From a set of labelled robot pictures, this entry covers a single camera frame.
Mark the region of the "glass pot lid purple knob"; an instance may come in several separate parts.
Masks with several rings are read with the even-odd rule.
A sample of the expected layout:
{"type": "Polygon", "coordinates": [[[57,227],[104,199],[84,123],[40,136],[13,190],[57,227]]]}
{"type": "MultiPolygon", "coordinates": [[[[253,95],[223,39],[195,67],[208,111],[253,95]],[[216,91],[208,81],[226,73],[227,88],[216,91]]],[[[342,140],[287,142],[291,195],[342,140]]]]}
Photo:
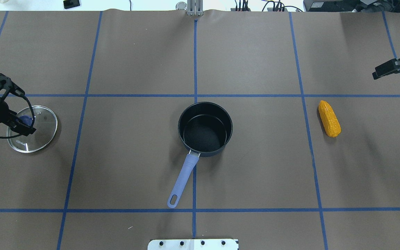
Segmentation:
{"type": "Polygon", "coordinates": [[[36,152],[45,148],[58,130],[58,119],[55,113],[45,106],[32,106],[36,131],[28,136],[9,138],[9,145],[18,152],[36,152]]]}

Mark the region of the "yellow toy corn cob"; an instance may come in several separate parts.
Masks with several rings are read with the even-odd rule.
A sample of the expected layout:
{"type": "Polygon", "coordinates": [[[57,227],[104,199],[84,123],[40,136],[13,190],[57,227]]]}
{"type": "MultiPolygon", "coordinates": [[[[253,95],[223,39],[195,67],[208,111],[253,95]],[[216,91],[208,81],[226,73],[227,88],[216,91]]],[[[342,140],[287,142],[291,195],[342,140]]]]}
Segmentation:
{"type": "Polygon", "coordinates": [[[327,136],[337,137],[341,133],[341,126],[332,106],[322,100],[318,104],[318,112],[327,136]]]}

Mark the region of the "small black square device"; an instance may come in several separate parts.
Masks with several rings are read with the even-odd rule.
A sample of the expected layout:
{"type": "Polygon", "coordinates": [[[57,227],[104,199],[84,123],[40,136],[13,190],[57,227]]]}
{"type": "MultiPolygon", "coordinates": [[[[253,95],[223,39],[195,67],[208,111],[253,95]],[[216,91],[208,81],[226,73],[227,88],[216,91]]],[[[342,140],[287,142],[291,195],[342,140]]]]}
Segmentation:
{"type": "Polygon", "coordinates": [[[63,0],[62,4],[65,10],[81,6],[80,0],[63,0]]]}

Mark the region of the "small silver metal cylinder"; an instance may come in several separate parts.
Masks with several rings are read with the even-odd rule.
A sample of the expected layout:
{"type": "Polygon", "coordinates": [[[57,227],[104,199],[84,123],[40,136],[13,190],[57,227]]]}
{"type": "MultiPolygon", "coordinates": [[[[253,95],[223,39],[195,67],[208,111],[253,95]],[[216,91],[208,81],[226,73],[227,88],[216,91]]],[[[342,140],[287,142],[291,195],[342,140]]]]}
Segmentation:
{"type": "Polygon", "coordinates": [[[186,2],[178,2],[176,4],[176,10],[187,10],[187,3],[186,2]]]}

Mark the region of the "aluminium frame post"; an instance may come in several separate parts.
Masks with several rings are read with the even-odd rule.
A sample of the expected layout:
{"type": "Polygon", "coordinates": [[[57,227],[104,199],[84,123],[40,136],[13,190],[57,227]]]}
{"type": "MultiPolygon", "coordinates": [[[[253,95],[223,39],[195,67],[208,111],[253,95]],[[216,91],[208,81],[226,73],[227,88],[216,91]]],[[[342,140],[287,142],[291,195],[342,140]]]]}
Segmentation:
{"type": "Polygon", "coordinates": [[[187,0],[188,16],[203,16],[203,0],[187,0]]]}

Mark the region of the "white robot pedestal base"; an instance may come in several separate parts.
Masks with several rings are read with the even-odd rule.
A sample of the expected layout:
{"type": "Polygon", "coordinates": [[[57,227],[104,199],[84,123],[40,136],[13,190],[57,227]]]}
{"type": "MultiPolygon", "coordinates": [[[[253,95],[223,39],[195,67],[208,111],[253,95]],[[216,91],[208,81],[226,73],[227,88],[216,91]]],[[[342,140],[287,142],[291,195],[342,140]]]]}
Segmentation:
{"type": "Polygon", "coordinates": [[[239,250],[238,239],[156,239],[148,250],[239,250]]]}

